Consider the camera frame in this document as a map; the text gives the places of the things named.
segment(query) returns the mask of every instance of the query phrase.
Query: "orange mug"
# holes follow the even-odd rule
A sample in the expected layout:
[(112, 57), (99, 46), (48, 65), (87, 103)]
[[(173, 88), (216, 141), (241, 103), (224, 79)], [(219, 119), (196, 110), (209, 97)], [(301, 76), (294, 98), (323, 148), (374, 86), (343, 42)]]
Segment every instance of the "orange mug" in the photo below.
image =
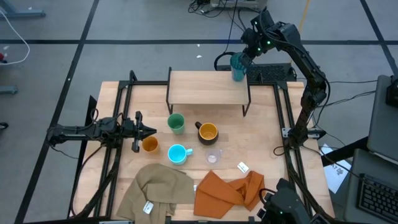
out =
[(153, 136), (146, 137), (142, 140), (142, 147), (145, 151), (151, 153), (158, 153), (159, 151), (159, 142)]

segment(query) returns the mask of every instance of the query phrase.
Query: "green cup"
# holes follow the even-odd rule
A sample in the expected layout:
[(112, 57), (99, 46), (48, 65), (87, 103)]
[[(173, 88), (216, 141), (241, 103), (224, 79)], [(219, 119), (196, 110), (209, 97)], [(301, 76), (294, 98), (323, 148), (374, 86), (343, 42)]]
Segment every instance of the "green cup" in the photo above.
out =
[(184, 132), (185, 119), (182, 114), (171, 114), (167, 120), (167, 124), (174, 134), (182, 134)]

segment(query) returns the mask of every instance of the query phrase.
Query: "wooden shelf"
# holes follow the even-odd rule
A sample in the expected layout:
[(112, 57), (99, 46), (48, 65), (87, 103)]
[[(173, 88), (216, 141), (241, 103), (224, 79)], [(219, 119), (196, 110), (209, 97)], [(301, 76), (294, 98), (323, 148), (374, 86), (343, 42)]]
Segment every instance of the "wooden shelf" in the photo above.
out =
[(249, 95), (246, 76), (236, 82), (231, 72), (170, 69), (167, 98), (170, 105), (248, 105)]

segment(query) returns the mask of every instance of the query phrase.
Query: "orange towel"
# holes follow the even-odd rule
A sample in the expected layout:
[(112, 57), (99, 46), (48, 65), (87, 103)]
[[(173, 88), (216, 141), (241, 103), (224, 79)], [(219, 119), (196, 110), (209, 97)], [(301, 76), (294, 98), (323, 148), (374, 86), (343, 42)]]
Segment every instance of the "orange towel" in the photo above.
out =
[(222, 218), (234, 205), (244, 205), (251, 211), (260, 201), (259, 191), (263, 188), (264, 176), (257, 172), (250, 171), (245, 178), (226, 183), (211, 170), (197, 187), (193, 214)]

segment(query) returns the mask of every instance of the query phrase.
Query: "keyboard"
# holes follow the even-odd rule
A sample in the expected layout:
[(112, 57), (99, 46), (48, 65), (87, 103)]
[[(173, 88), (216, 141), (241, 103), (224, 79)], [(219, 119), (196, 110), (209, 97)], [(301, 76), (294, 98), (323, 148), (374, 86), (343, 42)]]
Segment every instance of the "keyboard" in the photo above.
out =
[(361, 174), (356, 206), (390, 223), (398, 223), (398, 187)]

